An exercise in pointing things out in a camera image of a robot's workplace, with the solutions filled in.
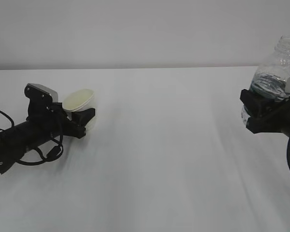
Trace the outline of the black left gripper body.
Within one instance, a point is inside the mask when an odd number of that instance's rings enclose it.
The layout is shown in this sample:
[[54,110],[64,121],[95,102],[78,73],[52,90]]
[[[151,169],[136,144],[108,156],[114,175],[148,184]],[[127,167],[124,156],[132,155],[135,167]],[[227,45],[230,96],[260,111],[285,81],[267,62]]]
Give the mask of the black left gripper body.
[[85,126],[80,126],[70,120],[67,113],[64,111],[61,102],[52,103],[49,106],[49,116],[54,122],[54,129],[52,131],[55,135],[55,129],[60,137],[70,136],[75,138],[82,138],[86,135]]

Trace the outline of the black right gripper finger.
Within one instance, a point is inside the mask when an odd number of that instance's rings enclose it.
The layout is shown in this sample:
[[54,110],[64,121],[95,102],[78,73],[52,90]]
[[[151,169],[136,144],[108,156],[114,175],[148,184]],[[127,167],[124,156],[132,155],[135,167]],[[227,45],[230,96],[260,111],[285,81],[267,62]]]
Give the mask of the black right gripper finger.
[[263,117],[284,103],[284,101],[269,99],[247,89],[241,90],[240,100],[247,113],[254,118]]

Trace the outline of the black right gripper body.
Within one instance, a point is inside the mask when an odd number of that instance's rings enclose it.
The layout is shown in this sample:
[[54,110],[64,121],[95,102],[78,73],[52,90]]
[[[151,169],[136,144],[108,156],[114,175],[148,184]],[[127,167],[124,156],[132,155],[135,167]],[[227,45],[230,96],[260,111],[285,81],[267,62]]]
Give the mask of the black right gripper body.
[[254,118],[249,116],[246,128],[253,134],[257,133],[283,133],[290,137],[290,97],[271,113]]

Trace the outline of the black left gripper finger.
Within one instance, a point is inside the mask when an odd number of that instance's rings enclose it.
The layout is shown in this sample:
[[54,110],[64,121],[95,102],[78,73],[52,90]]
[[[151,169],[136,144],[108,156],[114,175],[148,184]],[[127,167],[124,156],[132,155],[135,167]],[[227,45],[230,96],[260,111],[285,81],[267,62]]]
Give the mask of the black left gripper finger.
[[96,115],[95,108],[72,112],[72,121],[80,126],[86,126]]

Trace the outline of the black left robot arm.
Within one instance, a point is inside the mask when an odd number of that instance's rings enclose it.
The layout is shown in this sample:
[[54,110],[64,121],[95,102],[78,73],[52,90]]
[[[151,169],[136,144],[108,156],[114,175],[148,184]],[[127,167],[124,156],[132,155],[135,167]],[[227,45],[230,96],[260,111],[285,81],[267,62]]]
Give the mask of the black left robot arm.
[[64,151],[64,136],[83,138],[86,124],[95,115],[95,108],[89,108],[73,112],[69,118],[61,103],[31,102],[25,122],[0,129],[0,174],[16,163],[37,166],[59,159]]

